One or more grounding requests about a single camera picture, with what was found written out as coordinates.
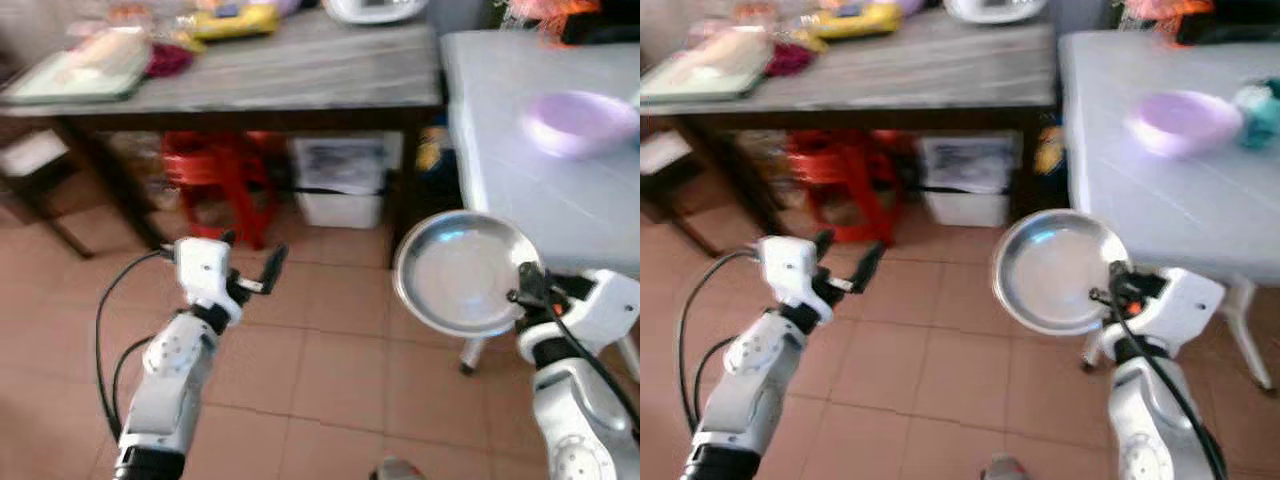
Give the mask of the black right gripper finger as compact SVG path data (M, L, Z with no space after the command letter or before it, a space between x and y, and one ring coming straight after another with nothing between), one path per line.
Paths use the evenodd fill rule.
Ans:
M1130 268L1124 261L1112 261L1108 265L1106 287L1092 287L1088 298L1108 308L1125 308L1129 303L1129 294L1125 292Z
M521 262L517 276L518 285L507 293L507 300L526 311L549 310L550 287L541 266L536 262Z

